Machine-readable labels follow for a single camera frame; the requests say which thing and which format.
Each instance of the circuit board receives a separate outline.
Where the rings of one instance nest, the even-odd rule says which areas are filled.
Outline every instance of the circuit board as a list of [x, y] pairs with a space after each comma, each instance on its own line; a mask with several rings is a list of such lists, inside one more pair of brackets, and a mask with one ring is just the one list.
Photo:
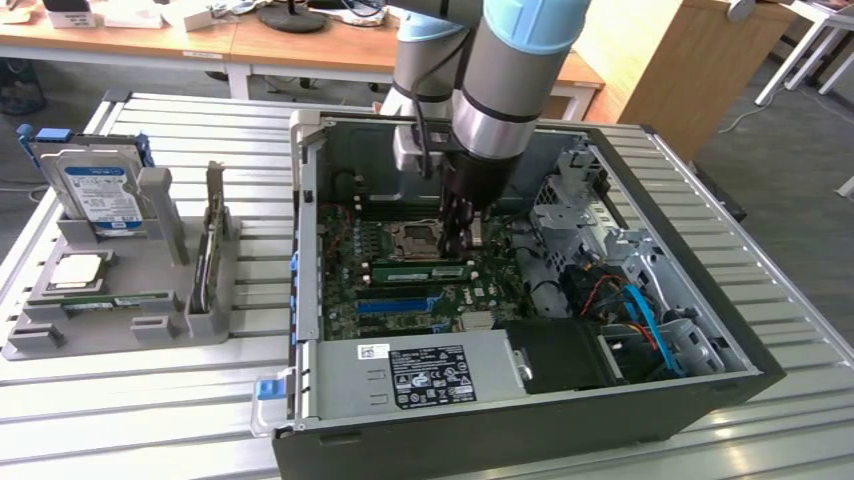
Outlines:
[[490, 329], [526, 316], [507, 217], [483, 222], [488, 243], [454, 261], [435, 251], [435, 212], [412, 220], [323, 207], [324, 340]]

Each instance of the power supply label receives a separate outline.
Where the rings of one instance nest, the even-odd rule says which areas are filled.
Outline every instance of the power supply label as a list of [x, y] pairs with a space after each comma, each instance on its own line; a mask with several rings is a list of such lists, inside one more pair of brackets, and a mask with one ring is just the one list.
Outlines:
[[462, 345], [392, 350], [388, 362], [395, 404], [402, 409], [478, 400]]
[[67, 167], [68, 186], [85, 216], [101, 228], [136, 228], [143, 215], [125, 190], [128, 177], [119, 167]]

